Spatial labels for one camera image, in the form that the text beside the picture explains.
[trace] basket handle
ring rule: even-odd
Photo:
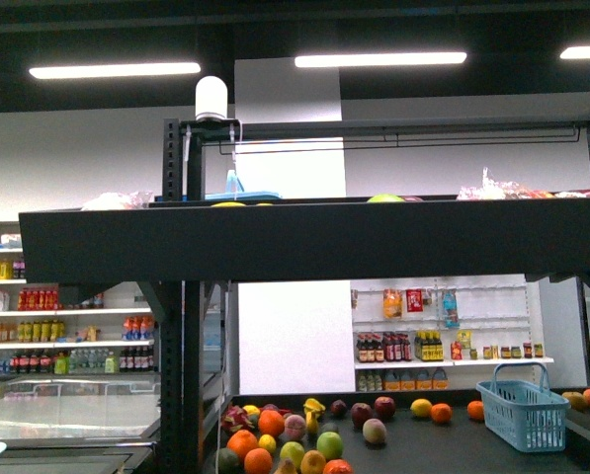
[[[492,381],[490,382],[490,391],[496,393],[496,374],[504,367],[521,367],[526,365],[537,365],[541,368],[541,380],[539,381],[539,388],[543,392],[549,392],[549,374],[547,368],[540,362],[522,362],[522,363],[499,363],[494,367]]]

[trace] metal shelf frame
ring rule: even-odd
[[[246,124],[243,135],[244,141],[293,140],[566,126],[590,131],[590,114]],[[139,281],[160,324],[161,473],[199,472],[217,430],[217,419],[211,417],[211,427],[204,423],[201,348],[206,308],[219,281],[523,273],[528,280],[576,275],[590,282],[590,198],[402,205],[366,204],[363,198],[285,199],[272,206],[210,208],[203,147],[230,142],[231,135],[238,140],[241,128],[234,119],[165,120],[162,202],[151,208],[20,214],[27,280],[58,281],[62,302],[86,299],[120,281]],[[380,222],[390,230],[373,238]],[[407,222],[415,222],[414,232],[401,231]],[[51,238],[55,235],[59,241]],[[345,249],[355,247],[358,254],[346,259]],[[417,250],[425,247],[433,249],[428,259]],[[401,257],[389,259],[388,248],[403,249]]]

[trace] shopping basket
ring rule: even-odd
[[[503,367],[538,365],[539,385],[525,380],[497,380]],[[569,401],[549,390],[548,370],[538,362],[502,363],[492,380],[479,382],[485,425],[523,452],[562,451]]]

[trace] green apple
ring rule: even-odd
[[[404,202],[404,199],[400,196],[383,193],[370,197],[367,202]]]
[[[280,459],[289,458],[295,465],[296,470],[301,467],[301,462],[305,456],[305,449],[296,441],[288,441],[279,452]]]
[[[343,455],[343,439],[338,433],[325,432],[316,441],[316,450],[320,451],[325,459],[340,459]]]

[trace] dragon fruit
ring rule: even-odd
[[[253,431],[255,428],[251,421],[248,419],[246,411],[236,405],[229,406],[222,416],[220,425],[225,433],[232,435],[239,432],[240,430]]]

